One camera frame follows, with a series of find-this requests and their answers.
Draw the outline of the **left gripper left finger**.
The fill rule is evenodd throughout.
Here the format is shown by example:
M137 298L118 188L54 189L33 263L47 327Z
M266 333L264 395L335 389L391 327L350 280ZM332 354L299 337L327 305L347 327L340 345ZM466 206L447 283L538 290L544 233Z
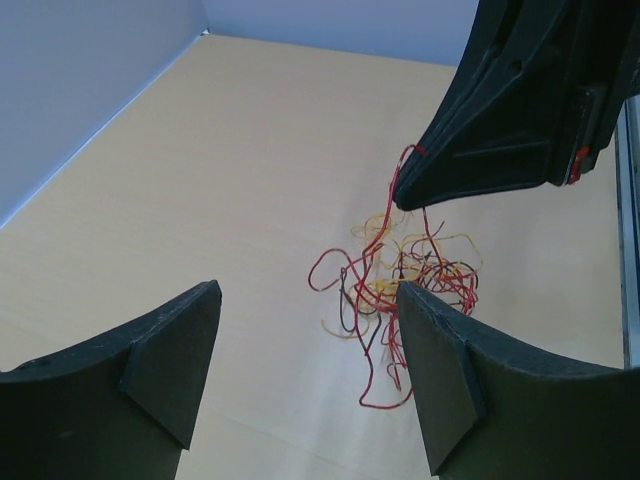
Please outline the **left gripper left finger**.
M4 479L173 479L221 311L217 281L1 375Z

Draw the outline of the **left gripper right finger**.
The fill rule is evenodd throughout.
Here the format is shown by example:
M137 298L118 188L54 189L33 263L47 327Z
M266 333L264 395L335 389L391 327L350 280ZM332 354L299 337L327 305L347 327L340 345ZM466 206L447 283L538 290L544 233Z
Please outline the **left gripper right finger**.
M428 466L442 479L635 479L639 372L534 347L412 283L399 325Z

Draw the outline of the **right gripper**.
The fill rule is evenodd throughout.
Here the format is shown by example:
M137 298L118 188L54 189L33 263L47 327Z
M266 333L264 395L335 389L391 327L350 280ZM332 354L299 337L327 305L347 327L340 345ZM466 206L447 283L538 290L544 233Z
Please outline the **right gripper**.
M570 185L639 91L637 1L481 1L453 81L402 167L404 211Z

